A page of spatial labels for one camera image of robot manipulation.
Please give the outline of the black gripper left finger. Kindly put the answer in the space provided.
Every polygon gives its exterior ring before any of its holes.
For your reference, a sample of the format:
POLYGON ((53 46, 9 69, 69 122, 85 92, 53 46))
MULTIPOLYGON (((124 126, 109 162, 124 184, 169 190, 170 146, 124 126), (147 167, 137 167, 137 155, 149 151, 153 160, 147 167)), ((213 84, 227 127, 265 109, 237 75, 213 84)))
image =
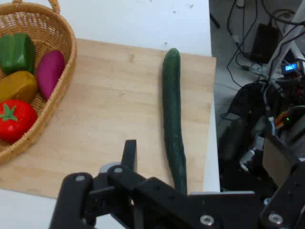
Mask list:
POLYGON ((111 214, 129 229, 189 229, 179 209, 186 197, 156 178, 134 171, 136 140, 125 142, 121 163, 92 177, 66 176, 51 219, 51 229, 93 229, 99 216, 111 214))

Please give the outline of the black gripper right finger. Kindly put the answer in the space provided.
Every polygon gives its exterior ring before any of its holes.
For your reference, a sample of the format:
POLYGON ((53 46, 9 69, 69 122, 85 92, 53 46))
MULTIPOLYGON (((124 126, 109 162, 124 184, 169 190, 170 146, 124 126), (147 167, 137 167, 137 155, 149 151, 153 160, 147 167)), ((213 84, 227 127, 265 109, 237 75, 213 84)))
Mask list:
POLYGON ((301 162, 272 196, 260 214, 264 229, 305 227, 305 163, 301 162))

